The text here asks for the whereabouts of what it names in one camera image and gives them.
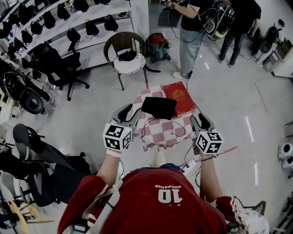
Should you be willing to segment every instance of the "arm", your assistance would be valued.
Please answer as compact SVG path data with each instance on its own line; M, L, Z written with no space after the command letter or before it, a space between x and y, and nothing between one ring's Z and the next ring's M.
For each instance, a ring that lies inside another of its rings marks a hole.
M250 33L250 37L253 37L255 35L255 32L258 29L259 24L260 24L260 20L259 19L255 19L255 25L253 27L252 32Z
M102 178L102 180L105 181L109 187L112 187L113 184L115 184L119 168L119 161L120 158L116 158L107 154L100 170L97 173L97 176Z
M174 8L180 14L182 14L190 19L195 18L197 16L198 11L200 10L199 7L194 6L194 5L188 4L187 7L185 7L185 6L180 6L179 4L174 3L172 1L168 2L168 7Z
M201 197L203 195L207 202L223 196L213 159L201 162Z

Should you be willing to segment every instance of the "red jersey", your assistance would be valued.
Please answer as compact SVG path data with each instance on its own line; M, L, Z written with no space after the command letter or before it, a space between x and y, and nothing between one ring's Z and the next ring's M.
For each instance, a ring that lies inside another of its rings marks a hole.
M58 234L80 219L94 199L106 192L106 187L100 177L86 176L68 203ZM150 168L129 173L119 192L119 201L101 233L225 234L225 220L239 222L232 198L218 198L215 209L198 197L182 173L171 169ZM91 209L89 227L104 205L105 202L99 202Z

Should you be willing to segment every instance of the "gray pants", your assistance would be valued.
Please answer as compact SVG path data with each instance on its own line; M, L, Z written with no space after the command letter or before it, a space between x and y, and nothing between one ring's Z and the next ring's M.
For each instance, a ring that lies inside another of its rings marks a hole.
M195 62L195 56L197 51L199 50L201 39L203 34L201 32L196 31L187 31L183 28L180 28L180 39L190 42L186 43L180 40L180 66L181 66L181 76L183 78L188 78L188 75L192 69L192 66Z
M226 53L229 49L229 46L231 45L234 38L235 38L234 50L233 50L233 54L230 58L231 65L235 64L235 61L240 53L241 45L242 45L243 38L244 38L244 33L235 31L233 28L231 28L231 30L228 31L228 33L225 36L224 43L222 45L221 53L220 53L220 59L224 60L226 57Z

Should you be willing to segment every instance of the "black pants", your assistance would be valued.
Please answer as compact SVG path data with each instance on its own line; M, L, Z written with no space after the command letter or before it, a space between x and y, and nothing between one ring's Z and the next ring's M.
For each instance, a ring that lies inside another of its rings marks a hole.
M48 95L48 93L38 88L29 78L26 79L26 86L27 88L31 88L32 90L34 90L37 94L39 94L40 97L44 98L46 101L50 100L50 96Z
M234 50L230 58L231 65L235 64L235 61L240 53L242 41L244 38L244 33L238 32L237 30L234 30L233 28L231 28L231 30L228 31L228 33L225 36L224 43L222 45L221 52L220 52L220 59L224 60L226 57L226 53L229 49L229 46L231 45L234 38L235 38Z

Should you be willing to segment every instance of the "wicker chair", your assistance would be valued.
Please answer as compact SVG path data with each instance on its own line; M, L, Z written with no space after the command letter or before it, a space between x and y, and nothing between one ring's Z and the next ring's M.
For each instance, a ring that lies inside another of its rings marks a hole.
M135 50L135 48L133 48L133 44L132 40L136 40L138 41L139 45L140 45L140 53L145 56L146 54L146 47L145 47L145 42L143 41L143 39L137 35L136 33L133 32L119 32L116 33L115 35L113 35L112 37L110 37L108 39L108 41L106 42L105 46L104 46L104 56L107 60L107 62L115 69L114 67L114 63L111 62L109 60L109 48L111 45L113 45L114 51L116 53L116 55L118 56L118 52L121 50L125 50L125 49L133 49ZM119 71L117 71L118 73L118 79L120 81L121 87L122 87L122 91L124 90L122 81L121 81L121 73L119 73ZM145 76L145 80L146 80L146 87L148 88L148 82L147 82L147 72L146 72L146 67L143 67L143 73Z

